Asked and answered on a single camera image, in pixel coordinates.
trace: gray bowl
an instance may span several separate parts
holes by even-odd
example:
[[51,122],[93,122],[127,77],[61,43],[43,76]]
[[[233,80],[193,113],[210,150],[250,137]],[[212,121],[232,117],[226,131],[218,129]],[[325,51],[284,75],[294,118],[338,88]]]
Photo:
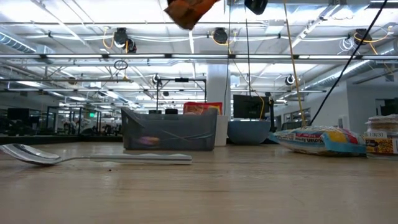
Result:
[[268,138],[270,121],[230,121],[228,137],[234,144],[258,145]]

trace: computer monitor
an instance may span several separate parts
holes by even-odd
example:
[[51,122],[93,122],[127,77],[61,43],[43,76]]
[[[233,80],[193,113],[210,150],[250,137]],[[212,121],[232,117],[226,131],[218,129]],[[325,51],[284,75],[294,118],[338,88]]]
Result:
[[[264,111],[261,118],[265,118],[265,113],[269,112],[269,99],[262,96],[264,100]],[[234,118],[259,119],[262,108],[262,100],[258,96],[234,95]]]

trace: desk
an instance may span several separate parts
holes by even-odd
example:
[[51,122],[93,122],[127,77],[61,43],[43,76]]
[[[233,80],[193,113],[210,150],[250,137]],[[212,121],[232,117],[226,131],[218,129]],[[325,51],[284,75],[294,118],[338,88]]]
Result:
[[[123,151],[116,142],[37,147],[67,156]],[[34,167],[1,155],[1,223],[398,223],[394,161],[278,145],[187,154],[191,166]]]

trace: orange bag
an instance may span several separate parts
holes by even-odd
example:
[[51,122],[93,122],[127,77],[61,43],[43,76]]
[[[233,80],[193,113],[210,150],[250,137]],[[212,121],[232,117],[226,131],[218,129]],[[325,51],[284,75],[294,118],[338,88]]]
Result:
[[174,0],[168,1],[164,10],[183,29],[192,30],[199,19],[219,0]]
[[203,114],[209,108],[216,108],[218,114],[223,114],[223,103],[195,103],[186,102],[184,103],[183,114]]

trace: gray plastic bin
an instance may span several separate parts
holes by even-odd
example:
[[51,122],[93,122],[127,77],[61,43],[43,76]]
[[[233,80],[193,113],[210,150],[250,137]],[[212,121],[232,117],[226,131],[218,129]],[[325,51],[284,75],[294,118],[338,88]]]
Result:
[[203,115],[138,114],[122,108],[125,149],[211,151],[215,146],[217,110]]

